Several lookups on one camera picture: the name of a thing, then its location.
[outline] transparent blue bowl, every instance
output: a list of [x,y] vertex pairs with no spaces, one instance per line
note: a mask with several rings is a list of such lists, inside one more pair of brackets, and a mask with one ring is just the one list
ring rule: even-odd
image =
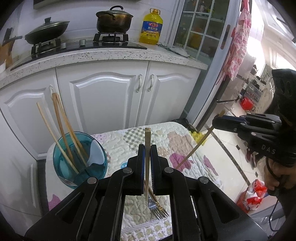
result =
[[[83,133],[83,132],[75,131],[74,133],[75,133],[76,137],[78,138],[78,140],[81,142],[82,146],[84,147],[86,153],[89,156],[91,142],[95,139],[93,137],[91,137],[90,135]],[[77,186],[79,186],[81,183],[83,183],[89,177],[96,177],[97,179],[104,178],[104,176],[107,172],[108,163],[107,163],[107,155],[106,155],[103,147],[101,146],[101,144],[98,142],[102,151],[103,151],[103,154],[104,154],[104,158],[105,158],[104,163],[103,164],[94,163],[94,164],[90,165],[89,167],[85,167],[83,161],[81,160],[81,158],[78,155],[78,152],[75,148],[75,145],[74,145],[69,133],[65,134],[65,136],[66,136],[66,140],[68,142],[68,145],[70,147],[71,153],[74,158],[74,165],[78,169],[79,173],[77,174],[71,168],[71,166],[65,160],[59,147],[57,145],[55,145],[54,153],[53,153],[53,163],[54,163],[54,169],[55,169],[57,175],[70,181],[70,182],[73,182]],[[61,145],[63,150],[67,153],[67,149],[66,149],[66,146],[65,146],[65,143],[64,143],[64,140],[62,137],[59,139],[59,144]],[[67,185],[67,186],[72,189],[75,189],[77,187],[77,186],[72,186],[72,185]]]

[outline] gas stove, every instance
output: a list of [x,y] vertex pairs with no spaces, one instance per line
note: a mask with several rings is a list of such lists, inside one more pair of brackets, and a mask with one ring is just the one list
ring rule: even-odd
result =
[[61,40],[58,38],[45,43],[34,45],[32,47],[31,55],[23,59],[18,65],[11,68],[11,70],[14,70],[34,60],[55,54],[94,48],[147,49],[144,46],[128,41],[128,35],[124,33],[97,33],[95,34],[93,41],[81,39],[80,41],[72,43],[61,43]]

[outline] cooking oil bottle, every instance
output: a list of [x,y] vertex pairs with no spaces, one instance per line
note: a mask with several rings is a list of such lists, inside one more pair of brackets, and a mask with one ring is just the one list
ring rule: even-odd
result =
[[144,44],[157,44],[162,26],[160,10],[150,8],[150,13],[144,17],[139,41]]

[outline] screw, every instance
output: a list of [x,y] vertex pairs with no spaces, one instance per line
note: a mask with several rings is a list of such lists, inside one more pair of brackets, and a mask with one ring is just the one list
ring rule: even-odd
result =
[[166,167],[166,168],[165,168],[165,172],[166,172],[166,173],[172,173],[173,171],[174,171],[174,169],[171,168],[171,167]]
[[207,184],[209,182],[209,179],[207,177],[201,177],[200,182],[203,184]]
[[89,179],[87,179],[87,183],[88,184],[95,184],[96,183],[96,178],[95,177],[90,177]]
[[131,173],[132,172],[132,169],[130,167],[125,167],[125,168],[122,169],[122,171],[124,173]]

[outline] glass pane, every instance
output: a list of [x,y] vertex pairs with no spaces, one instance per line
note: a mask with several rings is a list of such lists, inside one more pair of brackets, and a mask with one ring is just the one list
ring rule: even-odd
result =
[[212,11],[212,18],[225,20],[228,11],[229,0],[215,1]]
[[202,41],[202,35],[190,33],[187,46],[190,48],[199,50],[201,41]]
[[205,14],[196,14],[193,25],[192,25],[192,31],[203,34],[205,32],[205,27],[207,25],[207,20],[209,16]]
[[181,46],[181,47],[185,45],[192,17],[193,17],[193,13],[182,13],[179,27],[176,33],[174,45]]
[[220,39],[222,35],[223,27],[224,27],[223,20],[211,18],[209,22],[209,27],[207,29],[207,35]]
[[207,58],[212,59],[216,53],[216,50],[218,48],[218,44],[219,41],[209,38],[209,37],[205,37],[205,40],[202,44],[202,48],[200,51],[200,55],[203,55]]
[[212,0],[199,0],[196,11],[209,13],[211,9],[211,5],[212,5]]
[[183,11],[194,12],[197,0],[186,0]]

